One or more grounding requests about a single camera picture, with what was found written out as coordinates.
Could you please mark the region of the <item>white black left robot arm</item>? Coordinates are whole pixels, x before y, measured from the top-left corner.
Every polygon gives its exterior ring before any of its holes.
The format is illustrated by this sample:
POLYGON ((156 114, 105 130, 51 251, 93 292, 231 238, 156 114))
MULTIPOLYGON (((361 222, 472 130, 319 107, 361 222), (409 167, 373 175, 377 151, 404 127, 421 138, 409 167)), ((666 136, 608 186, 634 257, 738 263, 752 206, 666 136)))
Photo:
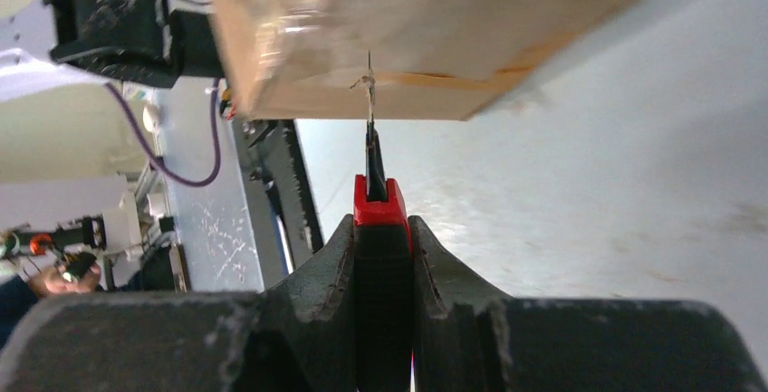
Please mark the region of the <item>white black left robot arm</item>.
POLYGON ((222 79, 205 1, 32 0, 1 18, 1 100, 75 84, 222 79))

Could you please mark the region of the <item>distant person's hand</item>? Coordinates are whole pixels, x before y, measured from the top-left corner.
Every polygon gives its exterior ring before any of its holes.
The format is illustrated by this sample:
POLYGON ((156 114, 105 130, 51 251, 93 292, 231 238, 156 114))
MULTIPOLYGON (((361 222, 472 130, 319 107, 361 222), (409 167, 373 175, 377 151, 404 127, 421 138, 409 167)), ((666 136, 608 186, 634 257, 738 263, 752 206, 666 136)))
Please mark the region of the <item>distant person's hand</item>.
POLYGON ((101 268, 95 263, 77 282, 68 282, 62 272, 54 265, 49 265, 26 281, 26 284, 38 298, 61 294, 82 294, 94 292, 101 280, 101 268))

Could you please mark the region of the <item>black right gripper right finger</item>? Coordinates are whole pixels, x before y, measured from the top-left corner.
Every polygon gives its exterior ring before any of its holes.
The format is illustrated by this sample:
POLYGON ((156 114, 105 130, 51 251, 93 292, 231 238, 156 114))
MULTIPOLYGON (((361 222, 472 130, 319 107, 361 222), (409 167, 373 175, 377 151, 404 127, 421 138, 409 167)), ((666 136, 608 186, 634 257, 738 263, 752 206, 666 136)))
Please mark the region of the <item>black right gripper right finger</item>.
POLYGON ((419 391, 764 391, 731 322, 691 300, 509 295, 408 220, 419 391))

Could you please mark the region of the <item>red black utility knife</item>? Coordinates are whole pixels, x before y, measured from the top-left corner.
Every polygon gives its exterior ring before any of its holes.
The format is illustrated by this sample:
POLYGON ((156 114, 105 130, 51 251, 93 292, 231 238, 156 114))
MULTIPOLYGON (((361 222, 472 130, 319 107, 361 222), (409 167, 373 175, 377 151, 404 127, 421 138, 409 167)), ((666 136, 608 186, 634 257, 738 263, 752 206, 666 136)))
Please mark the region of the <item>red black utility knife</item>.
POLYGON ((386 177, 375 127, 376 80, 357 80, 368 99, 365 172, 355 178, 353 251, 355 352, 360 391, 408 391, 413 302, 412 249, 397 183, 386 177))

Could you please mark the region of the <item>brown cardboard express box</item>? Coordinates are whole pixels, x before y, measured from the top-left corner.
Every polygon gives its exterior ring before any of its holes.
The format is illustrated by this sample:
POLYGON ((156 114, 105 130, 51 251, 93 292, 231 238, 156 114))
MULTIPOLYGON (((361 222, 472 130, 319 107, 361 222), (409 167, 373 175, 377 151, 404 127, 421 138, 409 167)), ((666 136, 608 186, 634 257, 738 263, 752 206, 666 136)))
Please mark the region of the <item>brown cardboard express box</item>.
POLYGON ((236 112, 467 120, 637 0, 213 0, 236 112))

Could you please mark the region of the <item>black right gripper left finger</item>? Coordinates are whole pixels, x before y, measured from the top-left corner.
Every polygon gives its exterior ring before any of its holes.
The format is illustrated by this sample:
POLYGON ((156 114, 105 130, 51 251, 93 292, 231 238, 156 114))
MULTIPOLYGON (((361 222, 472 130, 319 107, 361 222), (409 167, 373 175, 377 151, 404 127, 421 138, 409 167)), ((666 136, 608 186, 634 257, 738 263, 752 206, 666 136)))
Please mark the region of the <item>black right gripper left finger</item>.
POLYGON ((263 292, 120 292, 36 305, 4 391, 352 391, 352 219, 263 292))

